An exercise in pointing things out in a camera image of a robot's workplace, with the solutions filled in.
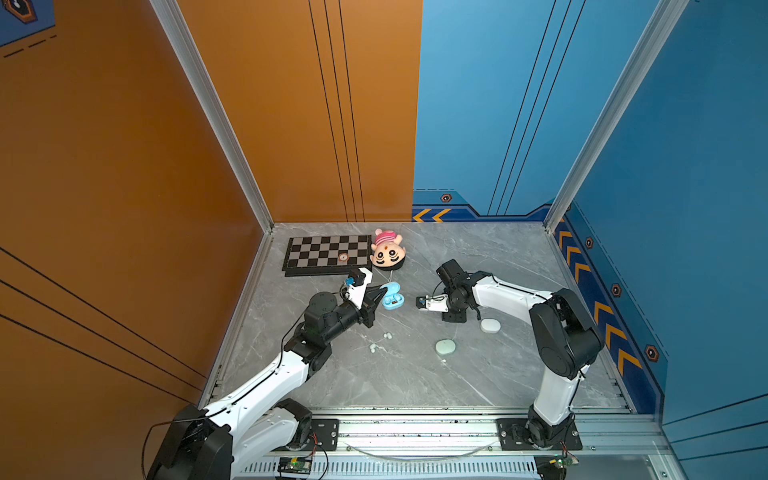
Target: yellow chevron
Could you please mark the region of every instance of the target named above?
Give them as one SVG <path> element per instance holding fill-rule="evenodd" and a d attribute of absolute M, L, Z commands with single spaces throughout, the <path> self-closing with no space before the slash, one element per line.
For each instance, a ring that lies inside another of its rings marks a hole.
<path fill-rule="evenodd" d="M 565 250 L 568 252 L 568 258 L 566 261 L 568 262 L 568 266 L 571 266 L 571 253 L 581 253 L 581 250 L 576 247 L 568 247 Z"/>
<path fill-rule="evenodd" d="M 612 326 L 610 323 L 605 324 L 605 346 L 608 347 L 608 349 L 611 349 L 611 334 L 615 333 L 616 335 L 619 335 L 623 339 L 627 339 L 627 336 L 624 335 L 624 332 L 616 328 L 615 326 Z"/>
<path fill-rule="evenodd" d="M 450 209 L 450 208 L 446 208 L 445 210 L 443 210 L 443 211 L 442 211 L 442 212 L 440 212 L 439 214 L 437 214 L 437 215 L 435 215 L 434 217 L 432 217 L 432 219 L 433 219 L 435 222 L 440 222 L 440 223 L 442 223 L 442 219 L 441 219 L 440 217 L 442 217 L 443 215 L 445 215 L 445 214 L 446 214 L 446 213 L 448 213 L 449 211 L 451 211 L 451 209 Z"/>
<path fill-rule="evenodd" d="M 614 311 L 608 305 L 604 305 L 603 303 L 600 303 L 600 302 L 595 302 L 594 303 L 594 322 L 597 323 L 598 325 L 600 324 L 600 320 L 598 319 L 598 315 L 600 315 L 600 311 L 601 310 L 604 311 L 604 312 L 608 312 L 611 315 L 614 314 Z"/>
<path fill-rule="evenodd" d="M 578 273 L 580 270 L 586 270 L 588 272 L 592 271 L 592 269 L 589 266 L 584 265 L 583 263 L 576 262 L 576 272 L 574 273 L 574 276 L 576 277 L 576 283 L 578 283 Z"/>
<path fill-rule="evenodd" d="M 413 217 L 413 220 L 416 220 L 417 222 L 424 223 L 424 220 L 422 220 L 422 215 L 429 212 L 431 208 L 425 208 L 424 210 L 420 211 L 415 217 Z"/>
<path fill-rule="evenodd" d="M 563 237 L 573 237 L 573 234 L 565 230 L 560 232 L 560 250 L 563 250 Z"/>
<path fill-rule="evenodd" d="M 636 358 L 634 358 L 629 353 L 626 353 L 622 349 L 619 349 L 619 374 L 621 376 L 624 376 L 624 360 L 629 360 L 630 362 L 634 363 L 638 369 L 643 369 L 643 366 L 640 364 L 640 361 Z"/>

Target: folding chess box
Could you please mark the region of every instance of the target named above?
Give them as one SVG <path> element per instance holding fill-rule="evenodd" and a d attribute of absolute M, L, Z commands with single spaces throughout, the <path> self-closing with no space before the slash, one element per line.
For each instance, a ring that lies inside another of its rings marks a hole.
<path fill-rule="evenodd" d="M 372 271 L 370 235 L 293 237 L 288 240 L 286 276 L 339 275 L 367 266 Z"/>

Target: cartoon character plush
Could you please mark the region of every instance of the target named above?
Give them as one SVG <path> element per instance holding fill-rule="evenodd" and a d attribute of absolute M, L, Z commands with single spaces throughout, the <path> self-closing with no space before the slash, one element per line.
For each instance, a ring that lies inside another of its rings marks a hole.
<path fill-rule="evenodd" d="M 380 228 L 376 229 L 376 240 L 371 245 L 371 261 L 381 270 L 397 270 L 406 259 L 406 249 L 400 246 L 402 235 Z"/>

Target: hexagon emblem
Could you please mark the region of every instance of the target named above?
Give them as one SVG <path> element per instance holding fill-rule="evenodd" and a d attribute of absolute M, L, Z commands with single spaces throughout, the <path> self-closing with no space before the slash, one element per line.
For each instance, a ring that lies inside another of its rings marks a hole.
<path fill-rule="evenodd" d="M 656 350 L 656 347 L 653 345 L 648 345 L 645 347 L 645 356 L 651 362 L 656 363 L 659 361 L 659 351 Z"/>
<path fill-rule="evenodd" d="M 32 0 L 2 0 L 2 6 L 24 23 L 32 23 L 38 19 Z"/>

